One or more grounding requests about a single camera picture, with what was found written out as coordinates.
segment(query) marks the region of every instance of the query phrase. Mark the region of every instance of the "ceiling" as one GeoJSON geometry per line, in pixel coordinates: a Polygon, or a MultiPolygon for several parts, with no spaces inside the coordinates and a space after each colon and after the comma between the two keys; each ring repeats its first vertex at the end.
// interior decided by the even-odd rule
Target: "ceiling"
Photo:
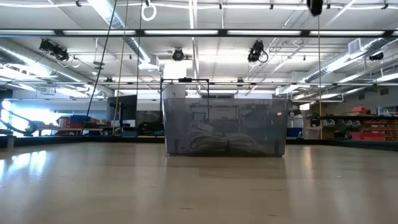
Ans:
{"type": "MultiPolygon", "coordinates": [[[[188,7],[188,2],[195,0],[173,0],[156,1],[154,4],[168,4],[174,6],[188,7]]],[[[6,7],[0,6],[0,29],[107,29],[107,23],[91,7],[87,1],[80,1],[83,7],[6,7]]],[[[127,1],[118,1],[119,5],[127,1]]],[[[129,1],[129,3],[140,3],[141,1],[129,1]]],[[[305,6],[301,0],[274,0],[275,6],[305,6]]],[[[331,0],[332,6],[344,7],[350,0],[331,0]]],[[[51,5],[53,4],[74,4],[75,0],[30,0],[30,1],[4,1],[18,5],[51,5]]],[[[396,29],[398,27],[398,1],[388,1],[390,8],[354,10],[348,9],[341,15],[341,9],[324,9],[320,16],[321,29],[396,29]]],[[[223,8],[222,10],[202,9],[206,6],[217,6],[219,0],[198,0],[197,15],[195,16],[196,29],[318,29],[318,18],[313,17],[308,10],[290,9],[239,9],[238,6],[250,4],[252,7],[270,4],[270,1],[250,0],[223,0],[224,6],[237,6],[223,8]]],[[[378,7],[384,4],[383,0],[358,0],[351,7],[378,7]]],[[[122,18],[126,15],[126,6],[118,6],[122,18]]],[[[157,6],[156,17],[147,22],[141,19],[141,7],[129,6],[127,26],[129,29],[190,29],[190,10],[175,7],[157,6]]],[[[14,37],[9,38],[19,45],[31,49],[38,54],[40,37],[14,37]]],[[[68,49],[68,52],[78,57],[81,64],[78,68],[69,66],[69,69],[95,79],[93,61],[95,60],[95,38],[91,37],[52,37],[51,40],[68,49]]],[[[196,37],[198,46],[198,77],[209,78],[216,82],[235,82],[237,78],[246,78],[251,82],[296,82],[294,74],[307,73],[318,67],[318,50],[320,60],[327,61],[339,53],[347,50],[347,44],[353,41],[352,38],[317,38],[299,39],[296,38],[256,38],[256,37],[196,37]],[[261,66],[251,69],[247,57],[248,50],[256,40],[262,40],[268,46],[266,52],[269,54],[269,61],[261,66]]],[[[99,47],[96,60],[101,54],[106,42],[105,38],[99,38],[99,47]]],[[[139,43],[146,51],[158,55],[160,63],[170,63],[170,52],[180,47],[184,53],[193,55],[193,42],[191,37],[143,37],[139,43]]],[[[120,38],[110,37],[104,56],[104,70],[101,72],[100,80],[106,77],[118,79],[120,72],[120,60],[122,58],[123,41],[120,38]]],[[[124,60],[122,65],[122,80],[136,80],[136,75],[141,81],[150,82],[159,80],[159,72],[146,72],[137,69],[137,57],[128,47],[124,48],[124,60]]],[[[188,66],[187,75],[193,77],[192,61],[185,62],[188,66]]],[[[345,67],[335,72],[352,75],[362,69],[363,60],[358,61],[355,66],[345,67]]],[[[260,86],[259,89],[275,89],[277,86],[260,86]]]]}

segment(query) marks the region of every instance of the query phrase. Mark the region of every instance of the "fluorescent light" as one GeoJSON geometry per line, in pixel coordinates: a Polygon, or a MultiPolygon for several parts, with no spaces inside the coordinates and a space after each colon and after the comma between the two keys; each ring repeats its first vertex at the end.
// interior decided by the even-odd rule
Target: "fluorescent light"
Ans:
{"type": "Polygon", "coordinates": [[[346,77],[346,78],[340,80],[338,83],[349,82],[351,80],[354,80],[354,79],[358,78],[359,76],[360,75],[352,75],[352,76],[349,76],[349,77],[346,77]]]}
{"type": "Polygon", "coordinates": [[[300,35],[299,30],[229,30],[228,35],[300,35]]]}
{"type": "MultiPolygon", "coordinates": [[[[384,31],[378,30],[321,30],[320,35],[383,35],[384,31]]],[[[318,35],[318,31],[310,31],[310,35],[318,35]]]]}
{"type": "Polygon", "coordinates": [[[394,73],[391,75],[384,75],[383,77],[377,78],[376,80],[374,80],[373,82],[385,82],[385,81],[389,81],[389,80],[393,80],[398,78],[398,73],[394,73]]]}
{"type": "Polygon", "coordinates": [[[55,35],[54,30],[0,30],[0,35],[55,35]]]}
{"type": "Polygon", "coordinates": [[[300,105],[300,110],[301,111],[307,111],[309,109],[310,109],[310,104],[309,103],[304,104],[304,105],[300,105]]]}
{"type": "Polygon", "coordinates": [[[339,93],[325,94],[325,95],[322,95],[322,99],[329,99],[329,98],[332,98],[332,97],[335,97],[335,96],[338,96],[338,95],[339,95],[339,93]]]}
{"type": "Polygon", "coordinates": [[[217,35],[218,30],[145,30],[147,35],[217,35]]]}
{"type": "MultiPolygon", "coordinates": [[[[107,35],[107,30],[64,30],[65,35],[107,35]]],[[[110,30],[110,35],[123,35],[124,30],[110,30]]],[[[126,30],[126,35],[135,35],[136,31],[126,30]]]]}
{"type": "Polygon", "coordinates": [[[299,100],[299,99],[302,99],[302,98],[304,98],[304,97],[306,97],[306,95],[300,94],[300,95],[296,96],[294,99],[295,99],[295,100],[299,100]]]}
{"type": "Polygon", "coordinates": [[[365,89],[365,87],[356,88],[356,89],[353,89],[353,90],[347,91],[347,92],[345,92],[344,94],[351,94],[351,93],[355,93],[355,92],[357,92],[357,91],[359,91],[359,90],[363,90],[363,89],[365,89]]]}

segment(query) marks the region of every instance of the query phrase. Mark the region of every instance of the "air vent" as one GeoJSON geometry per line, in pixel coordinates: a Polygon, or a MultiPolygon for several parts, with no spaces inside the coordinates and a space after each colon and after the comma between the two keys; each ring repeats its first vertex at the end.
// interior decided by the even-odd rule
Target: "air vent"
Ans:
{"type": "Polygon", "coordinates": [[[348,44],[348,52],[350,55],[361,51],[361,39],[356,39],[348,44]]]}
{"type": "Polygon", "coordinates": [[[380,95],[388,95],[388,88],[380,89],[380,95]]]}
{"type": "Polygon", "coordinates": [[[358,100],[364,100],[364,99],[365,99],[364,93],[358,95],[358,100]]]}

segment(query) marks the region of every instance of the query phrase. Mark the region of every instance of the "ceiling fixture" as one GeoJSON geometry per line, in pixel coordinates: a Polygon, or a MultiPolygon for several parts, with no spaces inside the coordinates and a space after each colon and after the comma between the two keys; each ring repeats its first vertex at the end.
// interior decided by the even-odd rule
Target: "ceiling fixture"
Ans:
{"type": "Polygon", "coordinates": [[[375,61],[375,60],[381,60],[381,59],[383,59],[384,58],[384,54],[383,54],[383,52],[380,52],[380,53],[378,53],[378,54],[376,54],[376,55],[372,55],[372,56],[370,56],[369,57],[369,60],[370,61],[375,61]]]}
{"type": "MultiPolygon", "coordinates": [[[[108,30],[64,30],[65,35],[107,35],[108,30]]],[[[110,30],[110,35],[124,35],[124,30],[110,30]]],[[[135,30],[126,30],[126,35],[135,35],[135,30]]]]}
{"type": "Polygon", "coordinates": [[[180,62],[180,61],[184,60],[184,57],[185,56],[184,56],[184,53],[182,52],[181,48],[175,49],[173,56],[172,56],[174,61],[180,62]]]}
{"type": "Polygon", "coordinates": [[[55,35],[54,30],[0,30],[0,35],[55,35]]]}
{"type": "Polygon", "coordinates": [[[313,16],[319,16],[322,13],[323,0],[307,0],[307,6],[313,16]]]}
{"type": "Polygon", "coordinates": [[[228,35],[300,35],[299,30],[229,30],[228,35]]]}
{"type": "Polygon", "coordinates": [[[264,44],[262,40],[256,40],[253,47],[250,49],[249,56],[248,56],[249,63],[266,63],[268,61],[268,54],[264,51],[264,44]],[[261,60],[261,56],[265,55],[266,59],[261,60]]]}
{"type": "Polygon", "coordinates": [[[369,36],[374,36],[374,35],[383,35],[385,31],[382,30],[321,30],[321,31],[310,31],[310,35],[369,35],[369,36]]]}
{"type": "Polygon", "coordinates": [[[217,35],[218,30],[145,30],[147,35],[217,35]]]}
{"type": "Polygon", "coordinates": [[[58,44],[51,43],[50,40],[42,40],[39,49],[45,53],[49,53],[61,62],[69,60],[68,49],[60,47],[58,44]]]}

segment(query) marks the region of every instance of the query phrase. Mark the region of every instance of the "plastic storage container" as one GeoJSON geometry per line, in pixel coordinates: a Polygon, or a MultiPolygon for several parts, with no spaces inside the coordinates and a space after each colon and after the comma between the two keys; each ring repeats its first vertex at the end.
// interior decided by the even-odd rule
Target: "plastic storage container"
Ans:
{"type": "Polygon", "coordinates": [[[167,153],[281,156],[288,110],[280,99],[165,99],[167,153]]]}

